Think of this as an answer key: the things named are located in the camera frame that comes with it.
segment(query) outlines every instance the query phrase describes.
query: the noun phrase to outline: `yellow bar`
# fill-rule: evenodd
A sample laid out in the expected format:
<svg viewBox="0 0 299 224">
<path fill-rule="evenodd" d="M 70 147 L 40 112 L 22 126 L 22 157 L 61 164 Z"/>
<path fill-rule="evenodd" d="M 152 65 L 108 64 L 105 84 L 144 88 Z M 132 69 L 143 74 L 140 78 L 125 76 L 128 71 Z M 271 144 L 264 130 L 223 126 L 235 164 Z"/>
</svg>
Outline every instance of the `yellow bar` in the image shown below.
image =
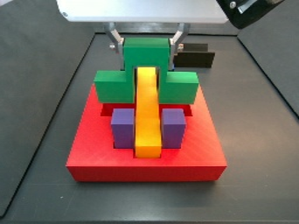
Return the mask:
<svg viewBox="0 0 299 224">
<path fill-rule="evenodd" d="M 135 157 L 159 158 L 161 148 L 155 68 L 139 67 L 136 70 Z"/>
</svg>

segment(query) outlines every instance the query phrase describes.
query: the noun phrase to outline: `purple cube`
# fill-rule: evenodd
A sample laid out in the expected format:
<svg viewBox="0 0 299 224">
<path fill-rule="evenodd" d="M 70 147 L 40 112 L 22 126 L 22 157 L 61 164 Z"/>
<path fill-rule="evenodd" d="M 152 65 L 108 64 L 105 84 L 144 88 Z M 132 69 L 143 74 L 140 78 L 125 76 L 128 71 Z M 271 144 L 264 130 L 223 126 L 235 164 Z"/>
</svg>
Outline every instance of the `purple cube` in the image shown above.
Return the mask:
<svg viewBox="0 0 299 224">
<path fill-rule="evenodd" d="M 115 108 L 111 120 L 111 129 L 116 149 L 133 149 L 135 147 L 135 110 L 132 108 Z"/>
<path fill-rule="evenodd" d="M 161 117 L 163 148 L 180 149 L 185 129 L 185 119 L 181 108 L 165 108 Z"/>
</svg>

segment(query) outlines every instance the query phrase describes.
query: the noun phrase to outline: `red base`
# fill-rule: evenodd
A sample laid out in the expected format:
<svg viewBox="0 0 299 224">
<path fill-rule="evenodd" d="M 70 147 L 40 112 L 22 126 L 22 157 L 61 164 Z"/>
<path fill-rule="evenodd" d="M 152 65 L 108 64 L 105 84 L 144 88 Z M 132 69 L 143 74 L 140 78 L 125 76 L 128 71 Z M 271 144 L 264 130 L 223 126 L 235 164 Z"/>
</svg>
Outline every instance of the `red base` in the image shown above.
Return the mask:
<svg viewBox="0 0 299 224">
<path fill-rule="evenodd" d="M 209 181 L 220 177 L 227 161 L 199 88 L 192 116 L 179 150 L 163 149 L 161 158 L 133 158 L 133 150 L 113 149 L 111 117 L 100 116 L 92 86 L 66 167 L 77 181 Z"/>
</svg>

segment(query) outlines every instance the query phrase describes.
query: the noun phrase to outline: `gray table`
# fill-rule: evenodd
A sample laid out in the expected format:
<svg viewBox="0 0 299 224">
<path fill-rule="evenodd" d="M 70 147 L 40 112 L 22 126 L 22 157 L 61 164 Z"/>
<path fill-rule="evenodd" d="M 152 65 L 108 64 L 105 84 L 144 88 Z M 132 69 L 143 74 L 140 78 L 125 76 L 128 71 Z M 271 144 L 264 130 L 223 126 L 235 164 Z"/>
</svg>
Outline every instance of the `gray table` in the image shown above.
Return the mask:
<svg viewBox="0 0 299 224">
<path fill-rule="evenodd" d="M 216 52 L 197 69 L 228 169 L 216 182 L 76 183 L 64 167 L 89 86 L 117 69 L 97 35 L 2 222 L 299 221 L 299 125 L 235 37 L 189 36 Z"/>
</svg>

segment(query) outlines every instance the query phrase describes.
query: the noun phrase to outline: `block structure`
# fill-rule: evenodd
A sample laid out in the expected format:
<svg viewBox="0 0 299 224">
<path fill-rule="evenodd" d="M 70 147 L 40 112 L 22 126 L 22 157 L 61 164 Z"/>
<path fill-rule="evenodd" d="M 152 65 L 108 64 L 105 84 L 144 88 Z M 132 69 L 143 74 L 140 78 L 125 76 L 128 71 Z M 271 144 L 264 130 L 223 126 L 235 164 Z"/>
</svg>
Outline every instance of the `block structure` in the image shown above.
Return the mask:
<svg viewBox="0 0 299 224">
<path fill-rule="evenodd" d="M 135 147 L 135 110 L 132 108 L 115 108 L 111 129 L 116 149 L 133 149 Z"/>
<path fill-rule="evenodd" d="M 163 148 L 180 149 L 183 134 L 185 130 L 185 119 L 180 108 L 165 108 L 161 116 Z"/>
<path fill-rule="evenodd" d="M 133 150 L 115 150 L 111 117 L 100 116 L 92 86 L 86 107 L 69 152 L 66 168 L 76 181 L 211 181 L 225 170 L 227 160 L 220 147 L 201 89 L 192 116 L 185 116 L 185 132 L 179 150 L 163 149 L 159 159 L 135 158 Z"/>
<path fill-rule="evenodd" d="M 161 156 L 161 130 L 155 67 L 136 69 L 135 157 Z"/>
<path fill-rule="evenodd" d="M 168 72 L 168 38 L 127 38 L 124 43 L 125 71 L 97 71 L 94 84 L 102 103 L 133 103 L 136 98 L 136 67 L 159 69 L 159 102 L 193 104 L 199 87 L 195 72 Z"/>
</svg>

